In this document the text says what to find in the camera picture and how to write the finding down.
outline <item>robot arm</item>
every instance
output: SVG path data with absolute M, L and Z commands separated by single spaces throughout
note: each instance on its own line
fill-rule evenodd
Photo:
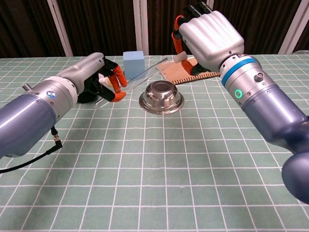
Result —
M 282 178 L 291 194 L 309 203 L 308 117 L 254 57 L 243 54 L 244 40 L 228 20 L 205 6 L 199 3 L 199 11 L 190 6 L 190 21 L 183 16 L 176 19 L 172 38 L 177 53 L 182 51 L 182 39 L 198 61 L 192 66 L 184 60 L 183 67 L 191 75 L 202 68 L 220 70 L 222 85 L 264 139 L 293 153 L 282 168 Z
M 115 93 L 100 84 L 99 73 L 109 77 Z M 25 85 L 24 94 L 0 109 L 0 158 L 26 154 L 77 101 L 93 101 L 98 95 L 120 101 L 126 93 L 117 79 L 126 86 L 120 67 L 93 53 L 33 88 Z

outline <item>blue metal cylinder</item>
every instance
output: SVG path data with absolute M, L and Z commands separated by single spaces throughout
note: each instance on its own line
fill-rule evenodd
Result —
M 308 117 L 277 85 L 256 93 L 242 109 L 266 141 L 293 152 L 282 179 L 292 195 L 309 203 Z
M 309 149 L 308 117 L 277 85 L 257 92 L 242 109 L 269 143 L 294 154 Z
M 56 123 L 49 104 L 23 94 L 0 109 L 0 159 L 26 154 Z

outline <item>stainless steel bowl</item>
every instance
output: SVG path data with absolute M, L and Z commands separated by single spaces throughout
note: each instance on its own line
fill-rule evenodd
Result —
M 141 94 L 139 103 L 149 113 L 167 115 L 182 108 L 183 96 L 171 82 L 155 81 Z

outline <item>orange object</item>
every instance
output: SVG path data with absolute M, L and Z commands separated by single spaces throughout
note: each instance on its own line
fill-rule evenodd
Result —
M 121 86 L 126 87 L 127 86 L 126 77 L 125 77 L 124 73 L 122 72 L 119 65 L 116 68 L 113 69 L 113 72 L 115 73 L 116 77 L 118 78 Z
M 126 92 L 115 93 L 115 98 L 111 102 L 119 102 L 126 96 Z
M 174 37 L 174 32 L 172 33 L 172 39 L 173 39 L 174 46 L 175 46 L 177 54 L 181 53 L 183 51 L 182 40 L 176 39 Z
M 111 81 L 111 84 L 112 84 L 112 87 L 115 90 L 115 93 L 119 93 L 120 92 L 120 86 L 119 86 L 116 75 L 114 74 L 114 75 L 110 76 L 109 80 Z
M 187 59 L 182 61 L 182 66 L 191 75 L 191 70 L 194 66 Z
M 177 18 L 175 19 L 175 24 L 174 24 L 174 29 L 178 30 L 179 29 L 179 25 L 178 25 L 178 19 L 180 19 L 181 17 L 183 17 L 182 15 L 177 16 Z

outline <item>foam cube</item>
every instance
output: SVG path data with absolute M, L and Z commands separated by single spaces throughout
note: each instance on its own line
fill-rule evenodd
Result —
M 124 52 L 123 56 L 126 79 L 130 80 L 145 71 L 143 51 Z

